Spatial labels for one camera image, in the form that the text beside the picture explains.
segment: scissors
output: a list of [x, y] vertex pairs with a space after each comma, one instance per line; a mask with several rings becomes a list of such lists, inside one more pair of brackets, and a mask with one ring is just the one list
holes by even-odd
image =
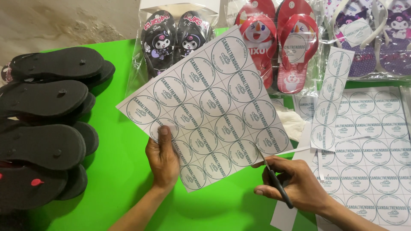
[[268, 170], [268, 174], [270, 175], [271, 178], [271, 185], [276, 188], [280, 194], [281, 197], [283, 198], [284, 202], [287, 204], [288, 208], [292, 209], [294, 208], [293, 203], [291, 202], [290, 198], [288, 197], [287, 193], [285, 192], [283, 186], [281, 185], [280, 181], [278, 180], [277, 176], [275, 175], [275, 172], [270, 168], [268, 165], [266, 159], [264, 158], [263, 154], [258, 150], [260, 153], [261, 157], [263, 158], [263, 161], [266, 165], [266, 168]]

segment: stack of black sandals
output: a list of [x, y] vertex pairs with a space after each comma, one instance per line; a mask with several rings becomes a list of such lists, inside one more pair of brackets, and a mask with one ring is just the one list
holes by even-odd
[[99, 137], [77, 120], [95, 104], [89, 90], [114, 71], [86, 47], [19, 55], [8, 64], [9, 81], [0, 88], [0, 209], [36, 208], [84, 192], [81, 162]]

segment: green tabletop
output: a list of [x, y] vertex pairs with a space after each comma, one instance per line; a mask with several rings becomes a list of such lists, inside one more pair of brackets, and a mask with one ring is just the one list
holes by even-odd
[[[30, 211], [34, 231], [106, 230], [149, 190], [153, 176], [144, 153], [148, 136], [115, 108], [125, 98], [134, 43], [133, 39], [87, 45], [116, 67], [111, 81], [92, 90], [96, 104], [81, 119], [97, 130], [100, 145], [83, 162], [88, 175], [85, 192]], [[347, 88], [384, 85], [399, 83], [347, 83]], [[284, 102], [293, 108], [291, 99]], [[192, 193], [178, 180], [146, 230], [278, 230], [270, 225], [277, 201], [253, 193], [262, 184], [262, 171], [247, 167]], [[315, 215], [299, 211], [293, 230], [316, 231]]]

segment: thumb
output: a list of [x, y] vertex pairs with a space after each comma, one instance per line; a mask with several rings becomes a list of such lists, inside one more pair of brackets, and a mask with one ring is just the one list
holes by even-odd
[[280, 192], [276, 188], [269, 185], [259, 185], [255, 187], [254, 193], [271, 199], [282, 200]]
[[173, 146], [171, 144], [171, 131], [166, 125], [163, 125], [158, 130], [158, 144], [160, 146], [160, 154], [167, 155], [173, 152]]

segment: fingernail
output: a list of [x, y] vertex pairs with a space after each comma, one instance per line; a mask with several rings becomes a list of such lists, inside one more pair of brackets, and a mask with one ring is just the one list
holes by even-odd
[[169, 133], [169, 130], [167, 128], [161, 128], [161, 135], [167, 135]]
[[257, 191], [256, 191], [256, 194], [262, 196], [262, 195], [263, 195], [263, 191], [257, 190]]

